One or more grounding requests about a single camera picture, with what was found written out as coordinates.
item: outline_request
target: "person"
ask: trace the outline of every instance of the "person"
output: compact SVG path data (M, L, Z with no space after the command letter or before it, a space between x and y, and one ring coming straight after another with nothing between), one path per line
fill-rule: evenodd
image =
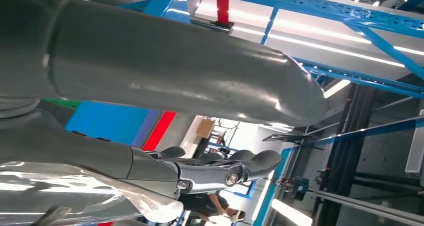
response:
M221 215L229 216L233 223L246 218L246 212L231 208L219 192L181 194L178 201L183 203L184 210L196 212L202 220L207 222L211 222L210 217Z

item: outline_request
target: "blue panel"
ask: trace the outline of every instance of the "blue panel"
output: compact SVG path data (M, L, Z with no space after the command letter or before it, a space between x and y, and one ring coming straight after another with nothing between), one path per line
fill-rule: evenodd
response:
M279 10L280 9L276 7L272 10L271 17L269 17L268 25L265 28L265 34L263 35L262 41L260 42L262 45L265 45L267 43L268 35L270 34L271 29L273 28L274 20L276 19Z
M278 178L282 175L283 170L284 170L284 166L286 164L286 160L289 156L290 151L291 151L291 149L288 148L288 149L284 149L281 152L282 162L275 170L275 173L274 173L275 177ZM268 192L266 192L265 198L263 199L263 203L260 206L260 210L259 210L259 213L257 214L257 218L253 222L252 226L263 226L264 225L263 224L264 220L265 220L265 218L268 214L268 211L270 210L271 202L274 199L274 193L276 192L276 190L277 190L277 185L275 183L271 183L269 185Z
M345 23L353 31L357 32L364 39L371 41L377 48L381 51L385 52L387 55L398 61L399 63L405 65L411 72L416 74L418 77L424 80L424 69L404 53L395 49L389 42L387 42L380 35L376 34L371 29L364 26L356 26L351 25L349 23Z
M242 0L424 39L424 20L327 0Z
M365 85L380 90L424 99L424 87L390 79L379 78L376 76L354 72L344 68L328 66L305 59L296 58L296 60L303 63L303 67L313 74L320 74L342 80L350 80L359 85Z
M83 102L66 125L66 130L131 145L148 113L145 108Z

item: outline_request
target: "perforated metal bar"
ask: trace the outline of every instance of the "perforated metal bar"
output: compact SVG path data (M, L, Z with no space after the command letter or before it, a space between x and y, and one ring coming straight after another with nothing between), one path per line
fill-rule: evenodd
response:
M387 55L392 57L394 60L399 63L405 65L407 69L416 74L418 77L424 80L424 69L416 63L414 60L410 59L401 51L395 49L389 42L387 42L380 35L372 31L371 29L364 26L351 25L349 23L345 23L351 30L357 32L364 39L369 40L379 48L381 51L385 52Z
M328 0L242 0L424 39L424 20Z
M365 85L401 95L424 99L424 87L380 78L344 68L333 67L305 59L296 58L296 60L302 63L305 69L313 74L321 74L335 79L349 80L359 85Z

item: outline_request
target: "blue steel beam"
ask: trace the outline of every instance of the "blue steel beam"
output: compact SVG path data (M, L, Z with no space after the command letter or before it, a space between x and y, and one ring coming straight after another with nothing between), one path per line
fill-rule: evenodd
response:
M163 17L174 0L151 0L145 9L145 13L157 17Z
M124 9L138 10L138 9L146 8L150 4L151 1L152 0L143 0L143 1L138 1L138 2L121 4L120 6Z
M410 59L404 53L395 49L387 40L382 38L380 35L365 26L352 25L345 23L351 30L361 35L364 39L371 41L377 48L385 52L387 55L392 57L394 60L405 65L407 69L416 74L418 77L424 80L424 69L415 61Z
M280 179L284 168L286 166L287 158L289 157L289 153L291 152L293 148L286 148L281 152L282 162L281 164L275 169L274 178ZM252 226L263 226L264 221L267 217L268 212L270 211L270 205L271 202L274 199L274 194L277 191L277 185L275 183L271 183L269 185L268 191L265 194L265 197L263 199L262 205L260 206L259 213L257 214L257 217L255 221L253 222Z
M379 90L385 90L396 94L424 99L424 87L371 76L364 73L359 73L344 68L333 67L301 58L295 59L296 61L302 63L303 67L313 74L320 74L335 79L349 80L355 84L365 85L377 88Z
M302 147L302 149L304 149L304 147L316 147L316 146L326 145L330 143L337 143L343 140L349 140L353 138L357 139L362 137L389 134L396 131L410 130L410 129L421 128L421 127L424 127L424 116L408 118L405 120L378 125L375 127L363 128L353 132L338 134L335 136L322 138L314 142L298 145L294 148Z
M242 0L351 25L386 30L424 39L424 20L328 0Z
M265 34L263 35L262 41L260 42L262 45L265 45L267 43L268 35L270 34L271 29L273 28L274 20L276 19L279 10L280 9L276 7L272 9L271 17L269 17L268 25L266 25L266 28L265 28L265 32L264 32Z

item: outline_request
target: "blue metal rack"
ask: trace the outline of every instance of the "blue metal rack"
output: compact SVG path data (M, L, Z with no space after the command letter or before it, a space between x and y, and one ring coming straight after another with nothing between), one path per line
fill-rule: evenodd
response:
M394 33L404 34L412 37L424 39L424 21L421 19L400 16L392 13L370 10L357 6L352 6L343 3L337 3L327 0L242 0L251 3L261 4L273 7L268 25L265 29L261 43L266 44L268 35L272 29L273 22L277 16L278 10L289 10L298 13L303 13L311 16L326 18L334 21L339 21L346 24L349 28L356 31L365 39L371 41L380 50L391 56L393 59L404 65L411 72L415 73L420 78L424 79L424 70L421 66L406 56L404 53L396 50L384 38L380 37L371 29L379 29ZM132 8L132 3L123 5L125 8ZM176 8L175 0L149 0L145 13L159 17L169 18L184 23L189 23L188 13L186 19L181 20L174 16L168 16L170 12L179 11L187 12L182 8ZM357 73L342 68L337 68L330 65L311 62L297 58L301 63L304 63L305 68L314 74L325 75L337 79L347 79L357 84L375 87L381 90L386 90L407 96L424 98L424 88L415 85L401 83L394 80L379 78L363 73Z

